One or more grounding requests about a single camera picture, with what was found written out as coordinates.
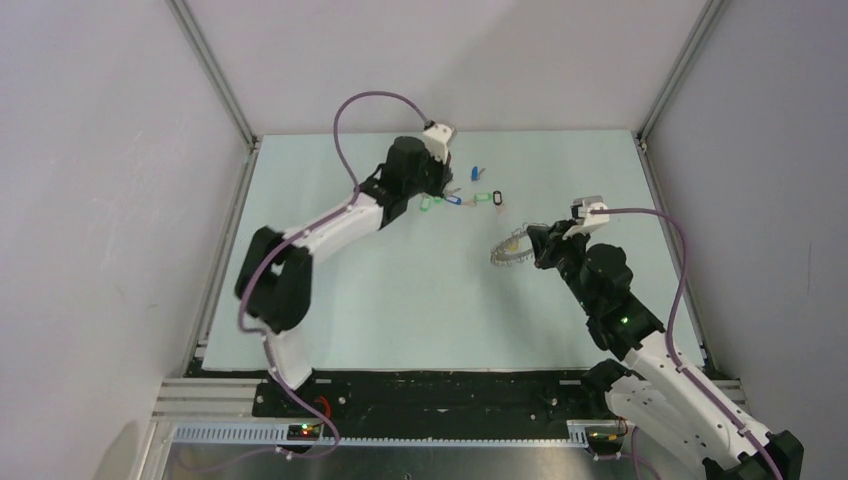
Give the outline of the metal keyring disc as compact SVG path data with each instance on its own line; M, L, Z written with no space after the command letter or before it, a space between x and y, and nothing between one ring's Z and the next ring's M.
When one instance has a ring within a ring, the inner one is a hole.
M527 233L528 224L513 230L490 250L489 261L495 267L509 267L532 259L534 251Z

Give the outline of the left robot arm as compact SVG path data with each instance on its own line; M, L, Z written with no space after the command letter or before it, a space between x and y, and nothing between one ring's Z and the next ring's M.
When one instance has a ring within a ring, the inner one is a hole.
M282 385L277 402L290 415L304 416L316 403L316 390L306 382L313 368L300 326L311 304L314 268L387 227L413 197L444 196L453 177L453 135L447 126L434 124L420 137L399 136L349 199L304 226L254 233L235 286L238 326L260 334L272 377ZM246 317L259 320L259 326L248 326Z

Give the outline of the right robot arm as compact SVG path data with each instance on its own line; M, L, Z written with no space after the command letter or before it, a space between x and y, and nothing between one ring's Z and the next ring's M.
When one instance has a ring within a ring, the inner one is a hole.
M632 293L620 247L592 244L577 221L529 225L534 264L556 270L588 317L595 344L612 354L583 378L583 409L629 420L699 479L797 479L804 448L734 403L672 343Z

